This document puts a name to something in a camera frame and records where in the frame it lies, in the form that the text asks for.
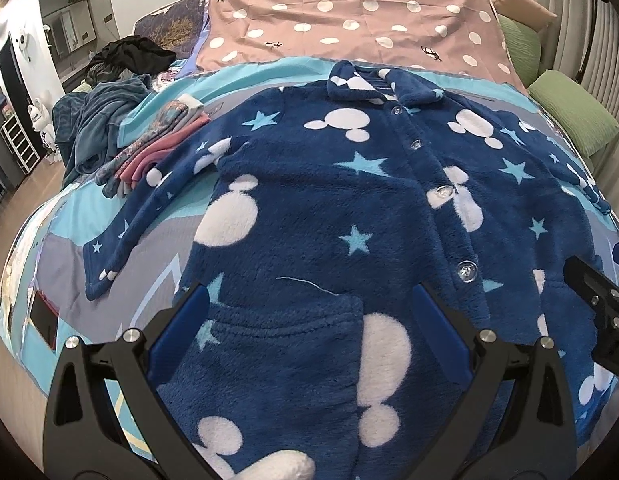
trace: black deer print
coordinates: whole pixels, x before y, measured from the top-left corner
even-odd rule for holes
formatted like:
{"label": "black deer print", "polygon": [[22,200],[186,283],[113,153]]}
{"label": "black deer print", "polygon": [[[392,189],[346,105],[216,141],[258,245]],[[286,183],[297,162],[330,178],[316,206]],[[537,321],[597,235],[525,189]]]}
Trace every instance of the black deer print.
{"label": "black deer print", "polygon": [[441,57],[438,55],[438,52],[436,52],[435,50],[432,50],[428,46],[422,46],[421,49],[425,54],[427,54],[427,56],[431,57],[432,59],[435,59],[436,61],[442,61]]}

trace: button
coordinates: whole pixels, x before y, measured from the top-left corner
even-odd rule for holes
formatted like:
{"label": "button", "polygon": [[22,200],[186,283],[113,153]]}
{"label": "button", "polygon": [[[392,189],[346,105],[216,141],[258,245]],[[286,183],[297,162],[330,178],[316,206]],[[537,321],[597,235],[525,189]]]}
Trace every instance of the button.
{"label": "button", "polygon": [[474,262],[466,260],[459,263],[456,267],[456,272],[461,280],[465,283],[473,282],[478,276],[478,267]]}
{"label": "button", "polygon": [[440,186],[436,190],[436,194],[441,198],[449,198],[454,194],[454,188],[451,186]]}

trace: light blue star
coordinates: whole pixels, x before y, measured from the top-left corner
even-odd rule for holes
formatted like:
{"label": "light blue star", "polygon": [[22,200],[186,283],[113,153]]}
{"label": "light blue star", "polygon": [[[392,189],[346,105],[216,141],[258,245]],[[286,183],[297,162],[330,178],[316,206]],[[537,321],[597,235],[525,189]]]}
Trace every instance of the light blue star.
{"label": "light blue star", "polygon": [[220,288],[223,284],[224,277],[225,277],[225,273],[221,272],[207,286],[207,291],[209,292],[209,303],[215,303],[220,306],[227,306],[225,303],[222,303],[222,301],[219,300],[218,298],[220,295]]}
{"label": "light blue star", "polygon": [[343,241],[346,241],[349,244],[349,254],[348,256],[352,256],[356,251],[363,251],[364,253],[369,254],[369,248],[365,243],[369,240],[373,235],[361,233],[358,231],[358,227],[355,225],[352,226],[352,231],[347,236],[339,236],[339,238]]}
{"label": "light blue star", "polygon": [[506,158],[503,159],[503,162],[506,165],[506,168],[501,170],[499,168],[498,171],[502,171],[503,173],[509,173],[510,175],[515,176],[516,182],[519,184],[523,181],[523,178],[534,178],[530,174],[525,173],[525,163],[521,162],[520,164],[512,164]]}
{"label": "light blue star", "polygon": [[514,141],[516,144],[518,144],[519,146],[524,146],[524,145],[525,145],[525,143],[524,143],[522,140],[520,140],[520,139],[518,138],[518,135],[516,135],[516,132],[514,132],[513,130],[508,130],[507,128],[503,128],[503,129],[501,130],[501,133],[502,133],[502,134],[507,134],[507,135],[509,135],[510,137],[512,137],[513,141]]}
{"label": "light blue star", "polygon": [[375,158],[374,160],[367,160],[359,152],[353,153],[353,160],[351,162],[336,162],[334,166],[342,166],[355,170],[356,174],[364,171],[365,173],[371,173],[379,176],[389,176],[383,170],[381,170],[381,164],[385,162],[387,158]]}
{"label": "light blue star", "polygon": [[534,231],[534,233],[536,233],[536,240],[538,240],[539,236],[541,236],[543,233],[549,232],[547,229],[543,227],[544,223],[545,223],[544,218],[541,219],[540,221],[537,221],[535,218],[531,219],[531,227],[529,228],[529,230]]}
{"label": "light blue star", "polygon": [[211,333],[211,327],[214,326],[215,322],[215,319],[206,320],[206,322],[202,324],[202,327],[200,327],[200,330],[198,330],[198,333],[196,334],[196,341],[198,341],[198,348],[200,348],[201,352],[205,350],[205,345],[207,343],[213,345],[220,344],[220,341],[216,339]]}
{"label": "light blue star", "polygon": [[483,280],[483,292],[490,292],[496,288],[501,288],[502,283],[494,282],[493,280]]}
{"label": "light blue star", "polygon": [[256,119],[243,123],[243,126],[251,126],[252,131],[262,128],[263,126],[269,126],[270,124],[278,124],[276,121],[272,121],[280,112],[276,112],[272,115],[265,115],[261,111],[256,112]]}
{"label": "light blue star", "polygon": [[118,238],[123,238],[125,236],[125,233],[127,232],[127,229],[129,229],[129,224],[127,223],[127,221],[125,221],[125,229],[123,229],[122,233],[118,235]]}

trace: pink folded garment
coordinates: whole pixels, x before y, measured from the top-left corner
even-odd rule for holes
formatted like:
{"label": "pink folded garment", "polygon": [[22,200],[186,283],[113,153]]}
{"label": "pink folded garment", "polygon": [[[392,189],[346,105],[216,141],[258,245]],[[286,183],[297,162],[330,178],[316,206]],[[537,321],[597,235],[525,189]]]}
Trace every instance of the pink folded garment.
{"label": "pink folded garment", "polygon": [[150,164],[157,164],[158,162],[163,160],[167,155],[172,153],[175,149],[176,147],[166,148],[158,152],[149,153],[149,155],[147,155],[145,158],[143,158],[143,160],[141,160],[140,164],[136,168],[136,171],[134,171],[134,175],[131,178],[132,184],[134,182],[138,183],[142,180],[142,178],[147,174],[147,171],[149,171],[148,166]]}
{"label": "pink folded garment", "polygon": [[127,165],[125,170],[120,174],[120,179],[123,182],[131,184],[134,173],[136,172],[136,168],[147,155],[150,155],[154,152],[159,152],[160,150],[166,150],[167,148],[175,148],[187,137],[192,135],[194,132],[197,132],[199,129],[205,126],[205,124],[209,123],[209,120],[209,116],[205,112],[203,112],[195,121],[188,124],[184,128],[167,134],[166,136],[155,140],[150,145],[145,146],[145,148],[133,158],[133,160]]}

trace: pillow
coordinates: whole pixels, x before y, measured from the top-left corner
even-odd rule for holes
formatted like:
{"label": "pillow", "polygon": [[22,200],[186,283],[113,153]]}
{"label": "pillow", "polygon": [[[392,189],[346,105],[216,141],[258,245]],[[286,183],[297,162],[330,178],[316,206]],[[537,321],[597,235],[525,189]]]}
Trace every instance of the pillow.
{"label": "pillow", "polygon": [[529,94],[563,126],[583,156],[592,156],[619,132],[605,107],[562,72],[547,70]]}
{"label": "pillow", "polygon": [[536,32],[540,32],[558,17],[534,0],[496,0],[494,8],[498,14],[527,25]]}
{"label": "pillow", "polygon": [[498,16],[501,23],[505,44],[512,59],[516,74],[527,88],[539,76],[541,65],[541,40],[531,28],[522,23]]}

